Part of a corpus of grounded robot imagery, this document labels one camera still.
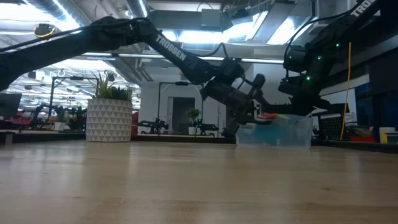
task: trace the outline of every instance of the small potted plant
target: small potted plant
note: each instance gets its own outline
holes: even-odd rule
[[[88,100],[86,140],[98,142],[127,142],[131,139],[132,92],[108,87],[110,74],[99,76],[93,99]]]
[[[192,121],[192,125],[188,128],[189,134],[195,134],[197,127],[195,127],[194,123],[198,119],[201,112],[198,109],[189,108],[186,113],[187,113],[187,116]]]

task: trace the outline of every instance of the white planter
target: white planter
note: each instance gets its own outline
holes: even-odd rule
[[[196,127],[188,127],[189,134],[195,134]]]
[[[128,142],[131,140],[130,101],[88,100],[86,140],[96,142]]]

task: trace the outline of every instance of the plastic bin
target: plastic bin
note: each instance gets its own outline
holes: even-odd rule
[[[241,125],[236,133],[236,144],[309,149],[311,138],[312,118],[278,114],[268,125]]]

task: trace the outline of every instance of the door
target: door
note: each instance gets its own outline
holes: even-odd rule
[[[188,127],[192,123],[186,114],[189,108],[195,108],[194,98],[173,98],[172,127],[174,134],[189,134]]]

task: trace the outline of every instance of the robotic arm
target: robotic arm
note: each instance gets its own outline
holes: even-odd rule
[[[353,34],[380,9],[380,2],[383,1],[388,0],[360,1],[350,12],[327,26],[305,48],[292,47],[285,56],[284,67],[294,72],[307,72],[299,77],[287,75],[281,81],[279,91],[292,95],[291,105],[269,104],[261,91],[265,82],[264,76],[257,74],[252,82],[244,79],[244,69],[240,66],[239,59],[226,57],[221,66],[214,66],[182,49],[175,42],[169,41],[151,21],[145,18],[128,20],[105,17],[88,27],[79,29],[81,32],[77,34],[57,39],[54,37],[59,35],[55,34],[51,41],[0,54],[2,78],[0,90],[8,88],[24,73],[86,52],[116,50],[121,46],[145,42],[181,69],[193,84],[205,85],[200,91],[203,99],[211,97],[235,111],[235,122],[229,129],[232,133],[237,130],[238,123],[255,123],[254,100],[262,105],[262,111],[268,113],[304,116],[309,114],[314,106],[339,110],[344,104],[331,105],[319,97],[319,92],[327,82],[328,74],[334,64],[341,60],[340,46],[346,45],[353,38]],[[0,53],[15,47],[0,49]],[[237,78],[243,78],[244,82],[252,86],[248,94],[231,86]]]
[[[252,90],[249,94],[242,93],[231,86],[235,79],[244,77],[244,69],[238,59],[227,57],[221,66],[214,66],[169,41],[145,18],[127,20],[105,17],[77,34],[57,39],[53,36],[51,41],[0,54],[0,90],[8,88],[14,80],[32,70],[86,52],[115,50],[138,42],[147,43],[174,63],[193,84],[203,86],[207,83],[200,91],[204,99],[209,96],[233,108],[241,124],[254,122],[250,112],[253,110],[254,94],[262,96],[263,75],[257,75],[253,82],[246,80]],[[7,50],[9,48],[0,49],[0,52]]]

